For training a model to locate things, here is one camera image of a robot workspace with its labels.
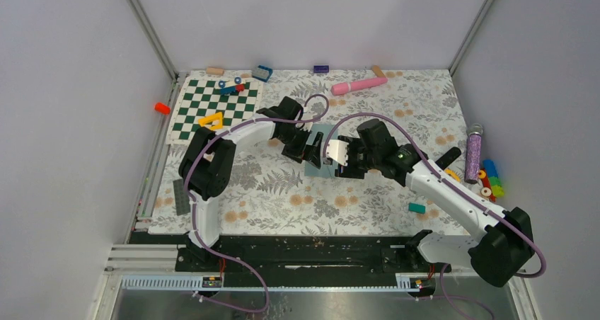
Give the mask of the teal green envelope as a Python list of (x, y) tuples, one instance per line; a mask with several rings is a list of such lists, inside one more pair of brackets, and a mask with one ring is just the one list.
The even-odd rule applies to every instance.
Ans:
[[(332, 130), (333, 125), (331, 124), (313, 124), (311, 128), (311, 134), (307, 140), (307, 145), (312, 145), (318, 132), (323, 133), (323, 141)], [(328, 163), (323, 163), (320, 168), (316, 168), (310, 163), (304, 162), (304, 175), (306, 177), (318, 177), (318, 178), (335, 178), (335, 170), (338, 168), (338, 164), (330, 160)]]

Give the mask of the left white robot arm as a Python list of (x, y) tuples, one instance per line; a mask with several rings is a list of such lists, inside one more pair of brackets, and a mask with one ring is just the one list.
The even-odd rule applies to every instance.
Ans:
[(219, 253), (212, 247), (219, 240), (219, 197), (226, 190), (234, 159), (260, 142), (277, 139), (283, 143), (282, 156), (315, 168), (322, 164), (322, 133), (310, 142), (311, 128), (323, 115), (305, 119), (304, 107), (286, 96), (278, 105), (261, 108), (247, 120), (224, 131), (199, 128), (187, 148), (178, 172), (190, 196), (192, 229), (190, 242), (197, 248), (192, 262), (203, 271), (219, 264)]

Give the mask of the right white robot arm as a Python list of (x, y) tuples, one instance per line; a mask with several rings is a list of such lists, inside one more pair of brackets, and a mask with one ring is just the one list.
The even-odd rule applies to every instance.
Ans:
[(357, 132), (357, 137), (327, 138), (323, 155), (337, 163), (338, 177), (363, 179), (375, 169), (431, 200), (468, 232), (465, 236), (431, 231), (415, 235), (415, 247), (405, 254), (409, 268), (422, 272), (433, 263), (462, 266), (495, 287), (524, 276), (521, 268), (539, 252), (524, 210), (506, 210), (478, 196), (428, 159), (413, 141), (397, 143), (380, 119), (363, 122)]

